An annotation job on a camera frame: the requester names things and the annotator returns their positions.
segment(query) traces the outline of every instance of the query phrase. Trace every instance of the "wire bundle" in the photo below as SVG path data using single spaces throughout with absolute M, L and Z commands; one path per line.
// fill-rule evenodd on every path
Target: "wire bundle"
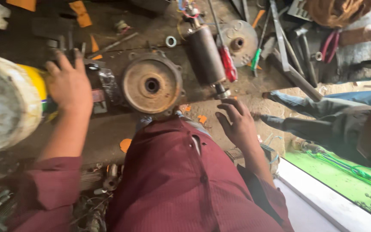
M 311 153 L 310 151 L 306 151 L 307 154 L 309 154 L 310 156 L 312 156 L 313 158 L 316 158 L 316 159 L 319 159 L 321 161 L 324 161 L 330 165 L 332 165 L 333 167 L 336 167 L 337 169 L 369 184 L 371 186 L 371 175 L 369 175 L 368 173 L 358 169 L 358 168 L 367 168 L 371 171 L 371 168 L 368 168 L 368 167 L 364 167 L 364 166 L 361 166 L 361 165 L 357 165 L 357 166 L 351 166 L 347 163 L 344 163 L 343 161 L 339 160 L 339 159 L 336 159 L 335 157 L 333 157 L 332 155 L 330 154 L 322 154 L 322 153 Z

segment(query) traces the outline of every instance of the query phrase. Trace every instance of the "pliers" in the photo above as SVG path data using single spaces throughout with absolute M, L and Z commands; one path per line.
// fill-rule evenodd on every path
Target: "pliers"
M 322 61 L 324 61 L 326 64 L 330 63 L 333 59 L 334 55 L 336 54 L 336 50 L 338 48 L 339 44 L 339 37 L 340 37 L 340 30 L 333 30 L 330 35 L 327 37 L 326 42 L 324 42 L 324 45 L 320 52 L 322 53 Z

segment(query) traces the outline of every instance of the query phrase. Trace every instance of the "shirt button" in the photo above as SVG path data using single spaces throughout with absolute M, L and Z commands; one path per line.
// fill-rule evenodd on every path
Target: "shirt button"
M 202 183 L 205 183 L 208 181 L 208 177 L 207 177 L 207 174 L 203 174 L 201 177 L 200 177 L 200 182 Z

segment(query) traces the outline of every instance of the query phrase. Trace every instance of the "bolt hole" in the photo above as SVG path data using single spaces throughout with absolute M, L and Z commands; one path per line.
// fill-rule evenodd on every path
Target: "bolt hole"
M 149 93 L 157 93 L 158 90 L 160 89 L 160 83 L 157 81 L 157 79 L 155 78 L 148 78 L 146 80 L 146 90 L 149 92 Z

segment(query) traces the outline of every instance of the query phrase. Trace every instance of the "metal disc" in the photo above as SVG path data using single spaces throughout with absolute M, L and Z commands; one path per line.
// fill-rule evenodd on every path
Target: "metal disc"
M 243 20 L 233 20 L 224 24 L 221 29 L 224 43 L 230 50 L 234 66 L 241 67 L 250 63 L 258 46 L 257 33 L 249 23 Z
M 122 79 L 126 101 L 142 113 L 169 109 L 182 92 L 181 67 L 155 53 L 136 56 Z

